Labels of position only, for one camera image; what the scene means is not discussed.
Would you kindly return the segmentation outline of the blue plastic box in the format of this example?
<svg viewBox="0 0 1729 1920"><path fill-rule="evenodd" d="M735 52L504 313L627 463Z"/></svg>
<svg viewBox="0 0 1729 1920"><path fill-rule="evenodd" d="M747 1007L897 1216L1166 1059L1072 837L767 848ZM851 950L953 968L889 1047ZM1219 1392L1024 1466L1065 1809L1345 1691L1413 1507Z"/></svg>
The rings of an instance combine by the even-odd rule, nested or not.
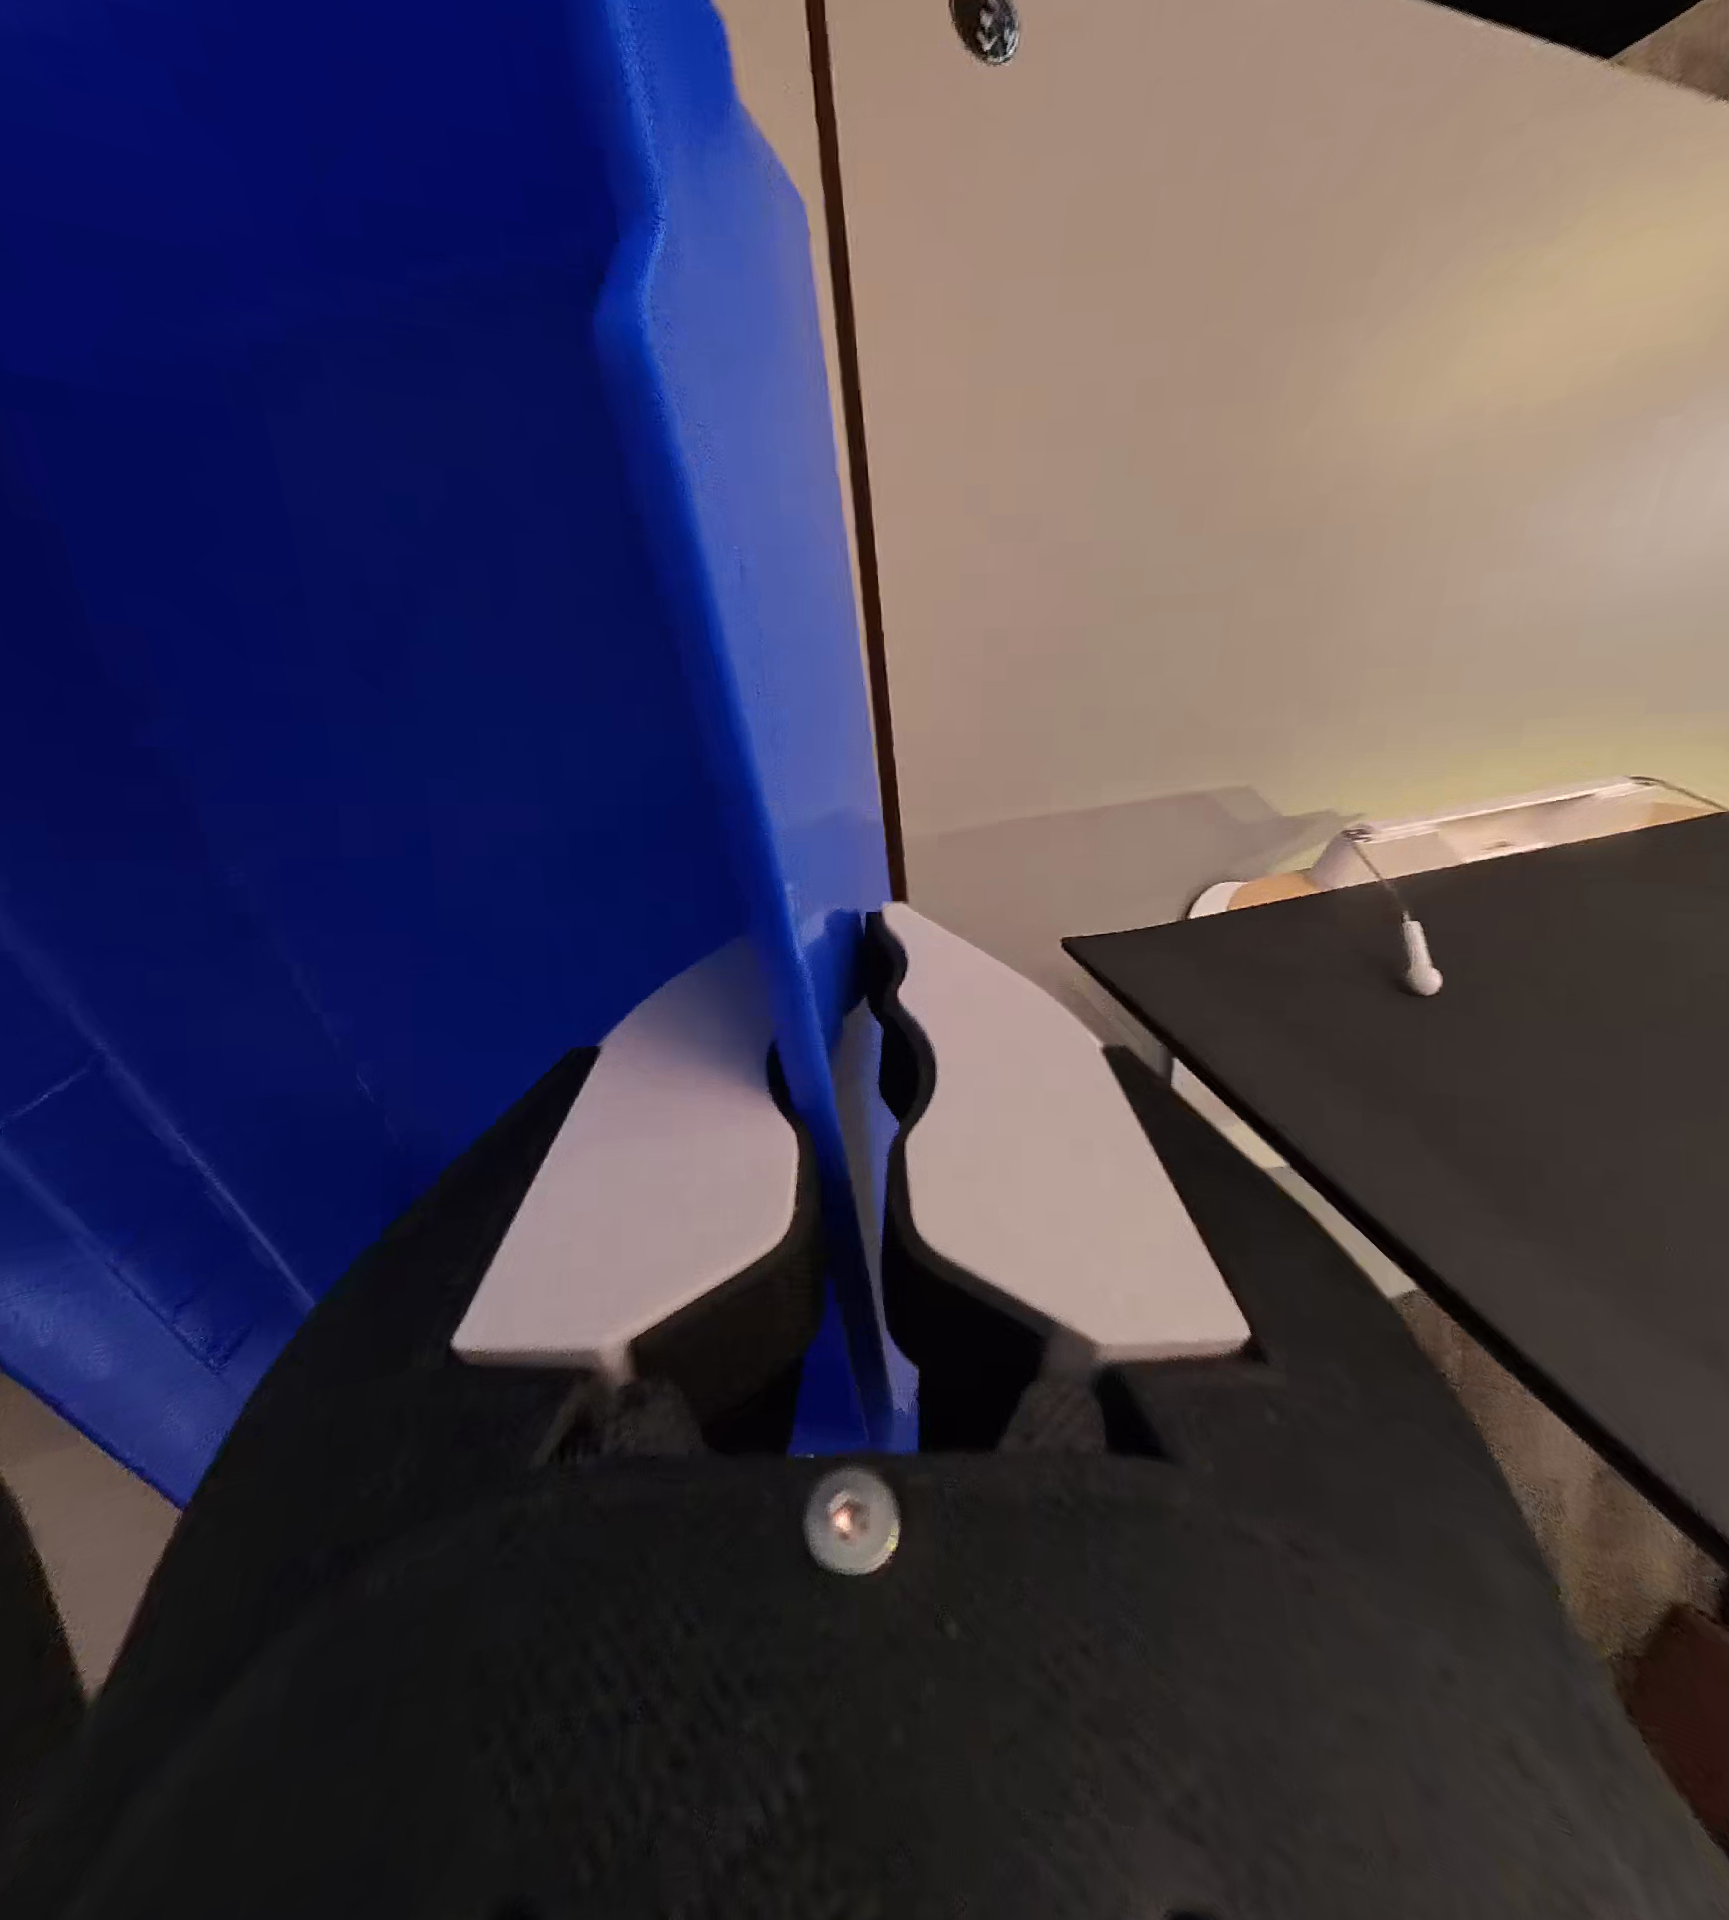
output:
<svg viewBox="0 0 1729 1920"><path fill-rule="evenodd" d="M0 3L0 1369L165 1499L732 939L841 1178L838 468L716 3Z"/></svg>

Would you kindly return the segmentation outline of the black flat board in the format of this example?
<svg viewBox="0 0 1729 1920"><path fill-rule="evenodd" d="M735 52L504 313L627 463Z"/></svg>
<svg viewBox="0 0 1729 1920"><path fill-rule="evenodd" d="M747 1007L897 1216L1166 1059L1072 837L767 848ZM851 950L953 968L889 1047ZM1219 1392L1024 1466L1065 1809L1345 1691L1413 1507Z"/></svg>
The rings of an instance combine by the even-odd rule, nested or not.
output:
<svg viewBox="0 0 1729 1920"><path fill-rule="evenodd" d="M1729 1571L1729 810L1065 947Z"/></svg>

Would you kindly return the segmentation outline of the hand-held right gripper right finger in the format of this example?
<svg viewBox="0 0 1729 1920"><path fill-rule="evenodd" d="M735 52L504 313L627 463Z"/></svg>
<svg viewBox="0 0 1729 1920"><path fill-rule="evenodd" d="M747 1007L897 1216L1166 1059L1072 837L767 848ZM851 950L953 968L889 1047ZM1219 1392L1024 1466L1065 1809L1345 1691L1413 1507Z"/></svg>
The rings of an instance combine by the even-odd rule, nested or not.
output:
<svg viewBox="0 0 1729 1920"><path fill-rule="evenodd" d="M1250 1328L1105 1044L1032 978L904 901L871 925L882 1288L923 1372L1236 1355Z"/></svg>

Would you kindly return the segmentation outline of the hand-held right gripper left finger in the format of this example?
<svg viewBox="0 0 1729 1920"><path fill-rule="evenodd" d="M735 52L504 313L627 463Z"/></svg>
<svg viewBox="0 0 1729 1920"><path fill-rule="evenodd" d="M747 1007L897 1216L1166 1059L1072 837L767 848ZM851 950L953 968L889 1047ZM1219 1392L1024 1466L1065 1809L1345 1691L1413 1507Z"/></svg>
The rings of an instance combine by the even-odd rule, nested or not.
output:
<svg viewBox="0 0 1729 1920"><path fill-rule="evenodd" d="M820 1308L818 1157L774 1061L752 939L599 1044L451 1337L486 1368L751 1388Z"/></svg>

